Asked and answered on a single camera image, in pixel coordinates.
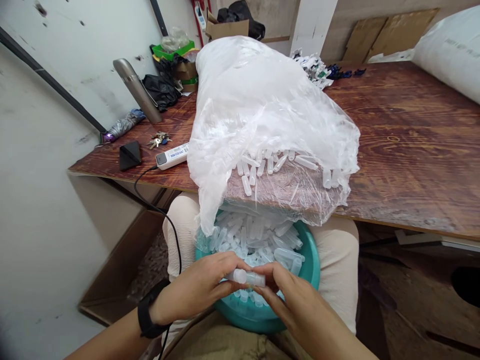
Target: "stainless steel thermos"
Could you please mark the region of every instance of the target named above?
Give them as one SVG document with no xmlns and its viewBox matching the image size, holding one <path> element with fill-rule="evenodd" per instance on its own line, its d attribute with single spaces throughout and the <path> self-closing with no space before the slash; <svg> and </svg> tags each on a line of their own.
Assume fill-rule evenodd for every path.
<svg viewBox="0 0 480 360">
<path fill-rule="evenodd" d="M 163 118 L 162 114 L 160 114 L 157 103 L 152 99 L 148 91 L 145 89 L 144 84 L 140 80 L 132 65 L 130 65 L 126 59 L 122 58 L 114 60 L 113 67 L 118 75 L 120 75 L 133 98 L 138 103 L 138 106 L 140 106 L 140 109 L 145 113 L 148 121 L 150 121 L 152 124 L 161 122 Z"/>
</svg>

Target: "plastic tube cap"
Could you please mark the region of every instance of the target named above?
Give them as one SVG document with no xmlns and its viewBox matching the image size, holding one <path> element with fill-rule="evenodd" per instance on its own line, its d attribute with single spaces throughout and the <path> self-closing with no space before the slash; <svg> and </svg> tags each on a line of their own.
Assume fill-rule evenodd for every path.
<svg viewBox="0 0 480 360">
<path fill-rule="evenodd" d="M 247 272 L 243 269 L 233 270 L 233 281 L 239 284 L 245 284 L 247 282 Z"/>
</svg>

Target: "watch strap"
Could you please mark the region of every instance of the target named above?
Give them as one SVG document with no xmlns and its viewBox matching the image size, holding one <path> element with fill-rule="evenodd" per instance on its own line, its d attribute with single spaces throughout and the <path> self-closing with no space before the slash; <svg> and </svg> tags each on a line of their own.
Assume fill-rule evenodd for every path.
<svg viewBox="0 0 480 360">
<path fill-rule="evenodd" d="M 164 331 L 166 331 L 170 325 L 158 325 L 152 322 L 150 318 L 150 305 L 155 301 L 159 296 L 160 292 L 170 284 L 168 279 L 163 279 L 158 284 L 156 284 L 145 297 L 140 300 L 138 304 L 138 324 L 140 325 L 141 337 L 147 339 L 158 338 Z"/>
</svg>

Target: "keys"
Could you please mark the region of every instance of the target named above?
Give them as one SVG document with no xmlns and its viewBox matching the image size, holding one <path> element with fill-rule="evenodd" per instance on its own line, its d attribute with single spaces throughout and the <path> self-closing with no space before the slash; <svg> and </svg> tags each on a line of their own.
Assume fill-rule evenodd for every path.
<svg viewBox="0 0 480 360">
<path fill-rule="evenodd" d="M 149 141 L 147 145 L 150 146 L 150 150 L 155 147 L 159 147 L 159 145 L 166 145 L 168 142 L 171 142 L 170 135 L 166 132 L 157 132 L 155 135 L 151 137 L 153 140 Z"/>
</svg>

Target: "black plastic bag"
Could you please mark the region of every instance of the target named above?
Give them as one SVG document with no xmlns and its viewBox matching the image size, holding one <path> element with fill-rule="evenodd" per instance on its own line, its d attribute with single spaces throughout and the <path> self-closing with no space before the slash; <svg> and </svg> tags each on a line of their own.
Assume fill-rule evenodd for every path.
<svg viewBox="0 0 480 360">
<path fill-rule="evenodd" d="M 167 107 L 175 105 L 182 96 L 182 93 L 175 88 L 174 71 L 178 63 L 188 63 L 188 60 L 175 54 L 173 61 L 168 61 L 164 58 L 160 62 L 153 61 L 158 70 L 158 76 L 147 74 L 143 78 L 142 83 L 158 105 L 158 110 L 163 113 L 167 110 Z"/>
<path fill-rule="evenodd" d="M 265 37 L 265 25 L 254 20 L 245 0 L 235 1 L 228 8 L 219 9 L 216 17 L 219 23 L 235 23 L 247 19 L 248 36 L 258 41 L 262 40 Z"/>
</svg>

